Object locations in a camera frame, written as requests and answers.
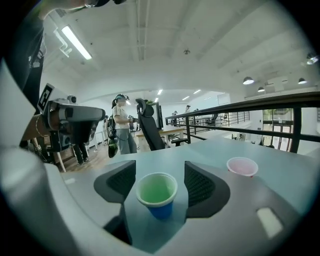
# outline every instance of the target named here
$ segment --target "blue cup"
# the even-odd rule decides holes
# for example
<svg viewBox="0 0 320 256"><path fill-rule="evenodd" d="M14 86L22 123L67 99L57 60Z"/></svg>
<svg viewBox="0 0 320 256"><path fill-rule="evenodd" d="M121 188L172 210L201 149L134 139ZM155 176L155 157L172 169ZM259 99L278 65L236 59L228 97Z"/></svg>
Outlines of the blue cup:
<svg viewBox="0 0 320 256"><path fill-rule="evenodd" d="M163 172L144 176L136 186L136 198L158 220L170 217L178 184L174 177Z"/></svg>

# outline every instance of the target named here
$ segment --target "window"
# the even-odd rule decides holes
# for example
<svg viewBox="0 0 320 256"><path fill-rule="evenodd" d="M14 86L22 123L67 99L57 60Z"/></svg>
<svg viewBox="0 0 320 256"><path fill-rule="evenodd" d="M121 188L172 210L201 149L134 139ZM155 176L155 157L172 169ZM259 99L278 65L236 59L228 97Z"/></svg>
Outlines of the window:
<svg viewBox="0 0 320 256"><path fill-rule="evenodd" d="M293 109L278 108L263 110L263 130L292 133ZM291 139L277 136L263 136L263 145L273 145L277 150L288 151L291 147Z"/></svg>

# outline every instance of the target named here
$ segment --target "paper cup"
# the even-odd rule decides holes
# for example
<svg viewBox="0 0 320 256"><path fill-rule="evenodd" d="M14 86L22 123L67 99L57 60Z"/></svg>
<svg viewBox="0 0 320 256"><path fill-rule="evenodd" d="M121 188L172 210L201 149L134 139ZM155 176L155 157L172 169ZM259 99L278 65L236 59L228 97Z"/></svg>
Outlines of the paper cup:
<svg viewBox="0 0 320 256"><path fill-rule="evenodd" d="M228 171L232 173L248 177L253 177L258 171L257 163L245 157L234 157L229 159L228 162L226 162L226 167L228 168Z"/></svg>
<svg viewBox="0 0 320 256"><path fill-rule="evenodd" d="M136 198L159 219L167 219L172 213L178 183L170 174L155 172L144 176L136 186Z"/></svg>

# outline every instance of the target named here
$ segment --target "woman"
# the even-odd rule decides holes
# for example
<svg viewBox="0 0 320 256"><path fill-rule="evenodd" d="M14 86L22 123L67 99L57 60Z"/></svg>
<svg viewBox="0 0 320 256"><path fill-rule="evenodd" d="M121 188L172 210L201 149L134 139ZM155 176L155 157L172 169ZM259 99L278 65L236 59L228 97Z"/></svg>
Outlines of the woman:
<svg viewBox="0 0 320 256"><path fill-rule="evenodd" d="M126 97L123 94L118 94L112 102L115 135L118 139L121 155L137 153L137 145L129 130L129 123L132 123L133 120L128 119L128 115L123 108L125 105Z"/></svg>

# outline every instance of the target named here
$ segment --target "pink cup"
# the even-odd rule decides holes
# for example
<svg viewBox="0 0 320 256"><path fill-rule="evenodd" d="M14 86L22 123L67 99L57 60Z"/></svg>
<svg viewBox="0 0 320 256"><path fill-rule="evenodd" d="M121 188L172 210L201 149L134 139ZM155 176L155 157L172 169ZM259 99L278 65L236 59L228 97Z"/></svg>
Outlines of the pink cup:
<svg viewBox="0 0 320 256"><path fill-rule="evenodd" d="M234 157L226 162L229 172L253 177L258 171L258 165L255 161L245 157Z"/></svg>

